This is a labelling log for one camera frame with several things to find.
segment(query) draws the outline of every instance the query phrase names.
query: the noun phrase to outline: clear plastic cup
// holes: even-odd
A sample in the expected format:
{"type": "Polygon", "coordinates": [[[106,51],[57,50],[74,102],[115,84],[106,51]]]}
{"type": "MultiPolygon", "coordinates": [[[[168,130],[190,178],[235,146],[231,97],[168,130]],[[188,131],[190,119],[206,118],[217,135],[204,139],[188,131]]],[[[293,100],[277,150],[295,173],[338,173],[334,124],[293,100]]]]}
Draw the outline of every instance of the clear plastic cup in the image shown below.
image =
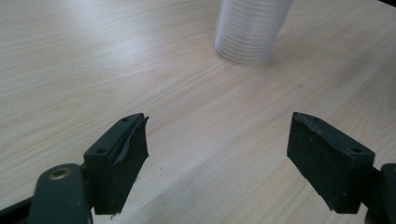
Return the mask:
{"type": "Polygon", "coordinates": [[[265,62],[292,0],[222,0],[214,48],[232,63],[265,62]]]}

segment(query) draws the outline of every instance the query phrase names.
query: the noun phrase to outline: wooden table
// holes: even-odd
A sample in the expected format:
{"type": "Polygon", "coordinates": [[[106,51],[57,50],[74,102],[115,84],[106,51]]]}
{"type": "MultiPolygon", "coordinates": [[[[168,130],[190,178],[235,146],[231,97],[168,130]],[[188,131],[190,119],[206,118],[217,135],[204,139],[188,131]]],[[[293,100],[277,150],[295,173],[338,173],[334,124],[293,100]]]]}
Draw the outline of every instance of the wooden table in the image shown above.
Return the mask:
{"type": "Polygon", "coordinates": [[[149,158],[95,223],[363,223],[286,157],[290,118],[327,120],[396,161],[396,8],[295,0],[271,59],[213,51],[219,0],[1,1],[0,209],[118,119],[144,112],[149,158]]]}

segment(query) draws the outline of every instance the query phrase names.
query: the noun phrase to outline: screw hole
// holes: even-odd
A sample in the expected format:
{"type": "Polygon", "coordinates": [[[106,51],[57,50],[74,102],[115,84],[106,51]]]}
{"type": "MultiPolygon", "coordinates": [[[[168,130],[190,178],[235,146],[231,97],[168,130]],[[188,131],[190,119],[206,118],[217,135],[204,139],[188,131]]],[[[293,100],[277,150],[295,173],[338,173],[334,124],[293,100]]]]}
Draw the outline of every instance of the screw hole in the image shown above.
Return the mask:
{"type": "Polygon", "coordinates": [[[104,148],[96,149],[96,154],[103,154],[105,152],[106,152],[106,150],[104,148]]]}
{"type": "Polygon", "coordinates": [[[359,148],[352,148],[352,151],[356,153],[362,153],[361,149],[359,148]]]}
{"type": "Polygon", "coordinates": [[[49,179],[52,179],[52,180],[62,179],[64,177],[70,175],[70,173],[71,173],[70,168],[67,168],[67,167],[59,168],[49,174],[49,179]]]}

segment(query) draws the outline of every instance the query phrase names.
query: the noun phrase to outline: wood grain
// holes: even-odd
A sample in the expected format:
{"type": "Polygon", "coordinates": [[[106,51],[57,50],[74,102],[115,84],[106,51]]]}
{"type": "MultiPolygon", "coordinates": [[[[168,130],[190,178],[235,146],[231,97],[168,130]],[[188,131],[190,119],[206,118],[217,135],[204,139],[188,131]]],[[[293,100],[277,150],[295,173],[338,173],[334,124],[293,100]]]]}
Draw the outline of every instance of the wood grain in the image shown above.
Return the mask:
{"type": "Polygon", "coordinates": [[[150,116],[120,215],[95,223],[363,223],[286,157],[293,111],[396,161],[396,8],[295,0],[270,60],[213,51],[219,1],[1,1],[0,209],[118,119],[150,116]]]}

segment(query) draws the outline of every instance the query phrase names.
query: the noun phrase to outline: stacked plastic cups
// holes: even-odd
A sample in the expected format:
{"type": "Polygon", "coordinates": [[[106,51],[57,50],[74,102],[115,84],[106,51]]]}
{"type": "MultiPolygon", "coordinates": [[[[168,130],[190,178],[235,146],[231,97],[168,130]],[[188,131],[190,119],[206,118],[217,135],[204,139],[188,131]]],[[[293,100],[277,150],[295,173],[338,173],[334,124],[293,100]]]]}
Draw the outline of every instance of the stacked plastic cups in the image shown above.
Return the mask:
{"type": "Polygon", "coordinates": [[[232,63],[265,62],[292,0],[222,0],[215,51],[232,63]]]}

